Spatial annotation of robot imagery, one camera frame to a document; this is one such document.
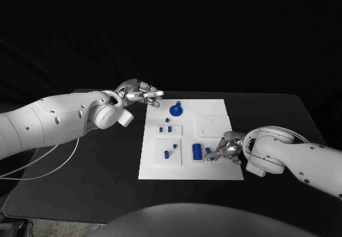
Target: blue object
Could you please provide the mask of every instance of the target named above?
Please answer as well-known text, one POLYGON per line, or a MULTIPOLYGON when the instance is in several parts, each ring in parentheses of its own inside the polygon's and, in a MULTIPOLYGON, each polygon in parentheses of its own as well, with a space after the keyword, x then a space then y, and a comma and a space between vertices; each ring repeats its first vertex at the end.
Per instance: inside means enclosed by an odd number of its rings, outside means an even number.
POLYGON ((175 102, 175 105, 170 107, 170 115, 171 116, 178 116, 183 113, 183 109, 180 107, 180 102, 175 102))
POLYGON ((193 155, 193 160, 201 160, 201 148, 200 144, 193 144, 191 145, 191 155, 193 155))
POLYGON ((210 149, 209 149, 209 147, 204 149, 204 152, 206 152, 206 154, 210 153, 210 149))

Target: robotic arm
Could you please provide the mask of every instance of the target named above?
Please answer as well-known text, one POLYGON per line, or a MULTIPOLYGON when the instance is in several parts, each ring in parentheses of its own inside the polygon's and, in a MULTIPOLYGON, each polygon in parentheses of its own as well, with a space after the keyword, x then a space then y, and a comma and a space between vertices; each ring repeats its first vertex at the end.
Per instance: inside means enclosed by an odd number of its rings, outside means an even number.
POLYGON ((266 126, 246 135, 224 132, 216 150, 204 158, 224 157, 240 164, 240 151, 250 173, 263 177, 266 172, 281 174, 287 167, 302 183, 342 199, 342 151, 308 143, 284 128, 266 126), (304 143, 292 144, 294 137, 304 143))
POLYGON ((92 129, 134 118, 123 109, 134 101, 158 107, 162 91, 131 79, 113 91, 70 93, 40 99, 0 114, 0 159, 33 148, 63 144, 92 129))

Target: black table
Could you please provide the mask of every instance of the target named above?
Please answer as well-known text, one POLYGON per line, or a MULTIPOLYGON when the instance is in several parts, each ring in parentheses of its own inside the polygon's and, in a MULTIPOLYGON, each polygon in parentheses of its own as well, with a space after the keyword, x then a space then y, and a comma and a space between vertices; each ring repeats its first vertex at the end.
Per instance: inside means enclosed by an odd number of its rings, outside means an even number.
MULTIPOLYGON (((294 95, 165 92, 165 99, 223 99, 232 129, 248 132, 274 125, 324 144, 304 105, 294 95)), ((92 130, 66 165, 48 176, 20 181, 5 204, 5 215, 89 223, 108 223, 128 212, 157 204, 196 202, 243 209, 321 234, 342 213, 337 198, 300 183, 285 169, 282 175, 258 177, 245 171, 243 181, 138 180, 145 105, 134 103, 128 127, 118 123, 92 130)), ((76 141, 27 168, 22 178, 35 177, 66 160, 76 141)), ((35 159, 50 148, 40 148, 35 159)))

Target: black background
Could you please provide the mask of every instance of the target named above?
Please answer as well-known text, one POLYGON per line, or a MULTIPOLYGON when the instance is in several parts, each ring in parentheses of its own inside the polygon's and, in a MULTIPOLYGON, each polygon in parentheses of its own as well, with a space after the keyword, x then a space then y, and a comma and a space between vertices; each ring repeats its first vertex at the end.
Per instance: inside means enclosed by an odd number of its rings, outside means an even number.
POLYGON ((131 78, 161 90, 294 94, 342 149, 338 5, 14 2, 0 15, 4 103, 131 78))

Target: floor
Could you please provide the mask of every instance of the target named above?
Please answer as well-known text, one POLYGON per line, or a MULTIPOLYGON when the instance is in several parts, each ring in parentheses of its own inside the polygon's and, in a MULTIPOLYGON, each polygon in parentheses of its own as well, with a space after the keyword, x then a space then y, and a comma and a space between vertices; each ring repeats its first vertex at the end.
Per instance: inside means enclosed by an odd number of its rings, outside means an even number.
POLYGON ((102 225, 31 219, 34 237, 87 237, 102 225))

